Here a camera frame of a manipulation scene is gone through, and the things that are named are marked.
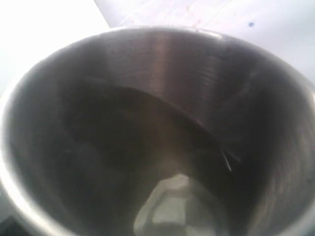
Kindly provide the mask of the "stainless steel cup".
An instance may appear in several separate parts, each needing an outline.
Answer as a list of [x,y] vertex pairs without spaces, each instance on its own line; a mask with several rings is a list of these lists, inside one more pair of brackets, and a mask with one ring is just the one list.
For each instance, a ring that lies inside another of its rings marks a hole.
[[1,96],[0,190],[36,236],[312,236],[315,87],[211,31],[90,36]]

